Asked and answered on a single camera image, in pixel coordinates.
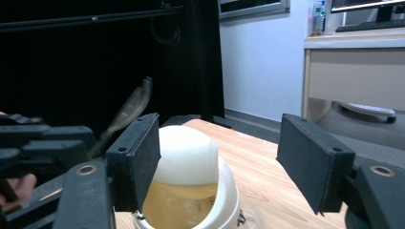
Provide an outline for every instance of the wooden table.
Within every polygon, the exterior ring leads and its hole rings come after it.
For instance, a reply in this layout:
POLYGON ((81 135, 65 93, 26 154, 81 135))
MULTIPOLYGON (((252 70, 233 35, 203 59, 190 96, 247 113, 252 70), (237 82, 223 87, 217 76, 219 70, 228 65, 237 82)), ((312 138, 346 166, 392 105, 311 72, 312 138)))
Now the wooden table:
MULTIPOLYGON (((210 136, 232 170, 242 210, 251 228, 346 228, 346 206, 339 214, 316 216, 275 159, 277 144, 199 119, 185 124, 210 136)), ((130 214, 117 213, 117 228, 134 228, 130 214)))

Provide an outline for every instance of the white wall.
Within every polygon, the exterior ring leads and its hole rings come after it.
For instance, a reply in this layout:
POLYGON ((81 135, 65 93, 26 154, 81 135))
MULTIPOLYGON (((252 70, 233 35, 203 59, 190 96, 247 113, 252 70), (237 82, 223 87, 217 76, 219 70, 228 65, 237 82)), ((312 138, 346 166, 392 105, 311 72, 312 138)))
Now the white wall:
POLYGON ((290 2, 290 13, 221 22, 226 109, 275 121, 301 115, 312 0, 290 2))

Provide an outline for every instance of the yellow liquid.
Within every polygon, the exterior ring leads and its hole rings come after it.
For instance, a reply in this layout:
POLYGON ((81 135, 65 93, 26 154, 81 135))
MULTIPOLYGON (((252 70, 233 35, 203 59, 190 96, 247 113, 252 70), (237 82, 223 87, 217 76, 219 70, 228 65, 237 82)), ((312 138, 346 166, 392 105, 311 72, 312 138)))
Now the yellow liquid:
POLYGON ((152 182, 143 215, 154 228, 192 228, 211 211, 218 184, 174 186, 152 182))

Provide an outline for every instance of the white dome lid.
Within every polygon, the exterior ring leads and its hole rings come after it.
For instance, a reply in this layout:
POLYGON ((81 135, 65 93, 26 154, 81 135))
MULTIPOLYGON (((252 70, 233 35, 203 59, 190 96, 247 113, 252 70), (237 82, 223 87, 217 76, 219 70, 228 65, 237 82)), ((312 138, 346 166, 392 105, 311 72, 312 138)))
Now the white dome lid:
POLYGON ((161 159, 154 181, 169 185, 218 182, 218 148, 206 134, 185 126, 160 128, 161 159))

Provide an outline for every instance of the black cable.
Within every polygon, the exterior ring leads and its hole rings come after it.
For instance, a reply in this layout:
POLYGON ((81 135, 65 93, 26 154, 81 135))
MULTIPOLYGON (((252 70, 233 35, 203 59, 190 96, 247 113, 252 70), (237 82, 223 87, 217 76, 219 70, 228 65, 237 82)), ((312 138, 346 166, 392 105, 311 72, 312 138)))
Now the black cable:
POLYGON ((155 40, 157 40, 158 42, 160 42, 163 45, 167 45, 167 46, 174 46, 179 44, 180 39, 181 39, 181 30, 179 28, 179 25, 176 24, 173 34, 171 37, 169 38, 162 38, 157 30, 156 30, 156 19, 155 17, 151 17, 150 21, 149 21, 149 29, 153 35, 153 37, 155 38, 155 40))

